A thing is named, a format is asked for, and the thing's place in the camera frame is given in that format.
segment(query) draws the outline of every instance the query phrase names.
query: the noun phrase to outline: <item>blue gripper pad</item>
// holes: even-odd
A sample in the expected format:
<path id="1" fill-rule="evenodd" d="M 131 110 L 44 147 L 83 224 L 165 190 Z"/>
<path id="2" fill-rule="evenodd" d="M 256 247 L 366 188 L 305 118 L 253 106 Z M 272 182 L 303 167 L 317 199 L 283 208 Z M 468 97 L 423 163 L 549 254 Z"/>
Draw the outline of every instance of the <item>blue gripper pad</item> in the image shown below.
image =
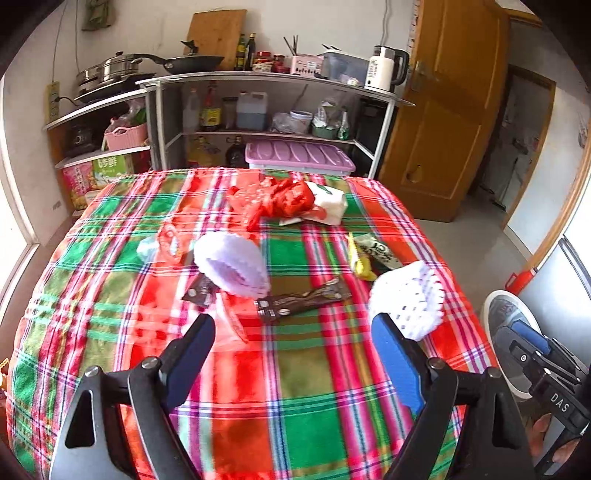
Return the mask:
<path id="1" fill-rule="evenodd" d="M 399 339 L 392 332 L 392 326 L 396 328 L 389 315 L 385 313 L 376 315 L 371 324 L 372 342 L 400 402 L 418 415 L 425 405 L 425 399 L 421 393 L 421 379 L 410 358 L 404 352 Z"/>
<path id="2" fill-rule="evenodd" d="M 550 354 L 550 344 L 544 335 L 536 332 L 532 327 L 527 325 L 522 320 L 516 320 L 511 323 L 511 330 L 535 346 L 542 353 L 542 355 Z"/>
<path id="3" fill-rule="evenodd" d="M 216 338 L 216 326 L 207 314 L 200 314 L 183 337 L 172 340 L 160 358 L 162 404 L 168 412 L 182 405 Z"/>

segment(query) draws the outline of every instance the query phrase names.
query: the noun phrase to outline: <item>glass bottle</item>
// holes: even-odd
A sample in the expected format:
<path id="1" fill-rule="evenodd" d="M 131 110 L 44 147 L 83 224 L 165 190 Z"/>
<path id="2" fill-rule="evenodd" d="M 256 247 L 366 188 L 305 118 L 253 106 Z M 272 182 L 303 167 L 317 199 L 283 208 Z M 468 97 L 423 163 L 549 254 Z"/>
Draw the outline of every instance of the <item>glass bottle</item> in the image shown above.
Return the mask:
<path id="1" fill-rule="evenodd" d="M 254 61 L 256 53 L 255 36 L 256 34 L 251 33 L 244 53 L 244 69 L 249 72 L 252 70 L 252 62 Z"/>
<path id="2" fill-rule="evenodd" d="M 214 80 L 209 82 L 207 95 L 203 102 L 201 112 L 201 126 L 206 132 L 212 132 L 220 128 L 222 123 L 222 104 L 217 95 L 217 84 Z"/>
<path id="3" fill-rule="evenodd" d="M 230 145 L 226 152 L 226 165 L 232 168 L 248 168 L 245 150 L 246 145 L 242 141 L 242 136 L 237 135 L 234 143 Z"/>
<path id="4" fill-rule="evenodd" d="M 246 52 L 246 37 L 244 33 L 240 34 L 238 46 L 236 47 L 236 60 L 234 61 L 234 70 L 237 72 L 244 70 L 244 56 Z"/>

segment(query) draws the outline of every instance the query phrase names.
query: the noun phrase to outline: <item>cutting board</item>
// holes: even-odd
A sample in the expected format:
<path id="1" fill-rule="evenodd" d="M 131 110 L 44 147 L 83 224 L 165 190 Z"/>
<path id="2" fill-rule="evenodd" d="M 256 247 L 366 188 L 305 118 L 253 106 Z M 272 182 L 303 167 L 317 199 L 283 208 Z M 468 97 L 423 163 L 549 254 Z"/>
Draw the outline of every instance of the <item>cutting board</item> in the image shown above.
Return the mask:
<path id="1" fill-rule="evenodd" d="M 214 10 L 193 14 L 187 41 L 193 40 L 204 55 L 224 57 L 219 70 L 233 70 L 246 10 Z"/>

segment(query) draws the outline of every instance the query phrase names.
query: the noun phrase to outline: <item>pink utensil holder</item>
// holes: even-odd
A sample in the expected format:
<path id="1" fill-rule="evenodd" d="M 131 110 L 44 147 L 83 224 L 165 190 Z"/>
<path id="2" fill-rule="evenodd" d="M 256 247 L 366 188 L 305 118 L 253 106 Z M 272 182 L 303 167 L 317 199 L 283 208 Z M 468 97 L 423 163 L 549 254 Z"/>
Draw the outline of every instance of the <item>pink utensil holder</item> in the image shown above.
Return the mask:
<path id="1" fill-rule="evenodd" d="M 316 55 L 296 55 L 291 58 L 290 73 L 302 77 L 314 78 L 314 72 L 322 69 L 323 57 Z"/>

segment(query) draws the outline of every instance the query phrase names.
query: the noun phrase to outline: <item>frying pan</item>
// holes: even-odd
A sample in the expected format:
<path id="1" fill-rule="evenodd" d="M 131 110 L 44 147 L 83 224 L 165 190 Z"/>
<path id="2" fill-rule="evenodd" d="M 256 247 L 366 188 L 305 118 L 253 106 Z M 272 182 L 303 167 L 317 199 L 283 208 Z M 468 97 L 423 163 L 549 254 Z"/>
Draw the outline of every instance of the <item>frying pan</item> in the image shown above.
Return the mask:
<path id="1" fill-rule="evenodd" d="M 188 46 L 191 53 L 172 59 L 163 59 L 162 57 L 151 55 L 149 53 L 136 53 L 134 56 L 136 58 L 150 59 L 154 63 L 162 65 L 166 71 L 172 75 L 194 72 L 212 72 L 223 60 L 223 57 L 221 56 L 199 54 L 199 48 L 195 46 L 193 40 L 182 41 L 181 43 Z"/>

